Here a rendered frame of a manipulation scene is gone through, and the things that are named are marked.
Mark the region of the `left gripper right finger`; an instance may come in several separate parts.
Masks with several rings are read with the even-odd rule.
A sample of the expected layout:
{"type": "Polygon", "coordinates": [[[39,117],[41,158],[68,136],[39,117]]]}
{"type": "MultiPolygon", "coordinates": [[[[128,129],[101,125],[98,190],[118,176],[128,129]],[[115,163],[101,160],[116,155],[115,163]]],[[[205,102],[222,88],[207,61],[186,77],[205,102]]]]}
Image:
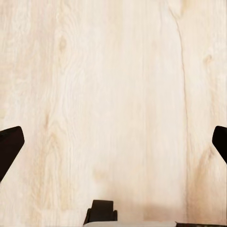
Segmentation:
{"type": "Polygon", "coordinates": [[[227,164],[227,128],[216,126],[213,132],[212,143],[227,164]]]}

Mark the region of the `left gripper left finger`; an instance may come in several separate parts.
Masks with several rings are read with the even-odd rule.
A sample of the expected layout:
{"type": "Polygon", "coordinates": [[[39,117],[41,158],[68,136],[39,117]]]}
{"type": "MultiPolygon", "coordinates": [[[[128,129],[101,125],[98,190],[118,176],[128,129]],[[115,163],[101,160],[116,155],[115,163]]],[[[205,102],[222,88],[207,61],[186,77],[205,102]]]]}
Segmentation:
{"type": "Polygon", "coordinates": [[[0,131],[0,183],[25,143],[20,126],[0,131]]]}

